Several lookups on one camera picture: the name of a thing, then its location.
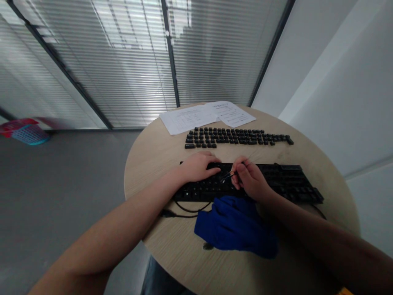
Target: blue cloth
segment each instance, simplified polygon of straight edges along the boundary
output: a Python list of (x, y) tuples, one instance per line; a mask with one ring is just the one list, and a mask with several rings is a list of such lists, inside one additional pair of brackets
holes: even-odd
[(276, 233), (251, 199), (215, 198), (210, 212), (198, 213), (194, 233), (219, 250), (250, 251), (267, 259), (278, 253)]

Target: black cable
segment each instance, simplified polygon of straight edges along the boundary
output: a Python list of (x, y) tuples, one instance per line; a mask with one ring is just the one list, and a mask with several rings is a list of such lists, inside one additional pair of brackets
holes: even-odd
[(325, 214), (323, 214), (322, 211), (319, 210), (319, 208), (318, 208), (317, 206), (315, 206), (314, 204), (310, 204), (310, 205), (311, 205), (311, 207), (313, 207), (315, 210), (318, 211), (319, 215), (321, 215), (321, 217), (322, 217), (323, 219), (327, 220)]
[(170, 218), (170, 217), (180, 217), (180, 218), (195, 218), (198, 217), (198, 215), (191, 215), (191, 216), (186, 216), (186, 215), (177, 215), (176, 213), (167, 210), (167, 209), (163, 209), (160, 213), (161, 217), (164, 218)]
[(205, 209), (207, 206), (209, 206), (210, 203), (211, 203), (211, 202), (208, 202), (208, 204), (207, 204), (206, 206), (204, 206), (204, 207), (202, 207), (202, 208), (200, 208), (200, 209), (198, 209), (198, 210), (195, 211), (195, 210), (188, 210), (188, 209), (184, 208), (183, 206), (181, 206), (177, 201), (175, 201), (175, 204), (176, 204), (180, 209), (182, 209), (183, 211), (186, 211), (186, 212), (188, 212), (188, 213), (198, 213), (199, 211), (202, 211), (202, 210)]

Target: plastic basket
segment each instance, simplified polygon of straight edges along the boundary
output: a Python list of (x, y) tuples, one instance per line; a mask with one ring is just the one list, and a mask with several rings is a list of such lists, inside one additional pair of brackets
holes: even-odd
[(50, 139), (33, 119), (14, 120), (1, 125), (1, 133), (29, 145), (39, 145)]

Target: floor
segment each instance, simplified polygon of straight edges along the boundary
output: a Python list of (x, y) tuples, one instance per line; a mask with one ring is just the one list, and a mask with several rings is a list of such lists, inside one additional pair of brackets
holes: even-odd
[[(124, 166), (138, 135), (64, 132), (38, 146), (0, 138), (2, 294), (26, 294), (70, 244), (124, 201)], [(139, 294), (148, 258), (139, 243), (105, 294)]]

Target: white paper sheet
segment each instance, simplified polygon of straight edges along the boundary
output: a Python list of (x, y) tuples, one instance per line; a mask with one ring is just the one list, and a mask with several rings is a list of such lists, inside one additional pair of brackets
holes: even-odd
[(205, 104), (218, 118), (232, 128), (250, 123), (257, 118), (243, 111), (235, 104), (227, 101), (209, 102)]
[(204, 105), (163, 113), (160, 118), (170, 135), (177, 135), (219, 121), (211, 109)]

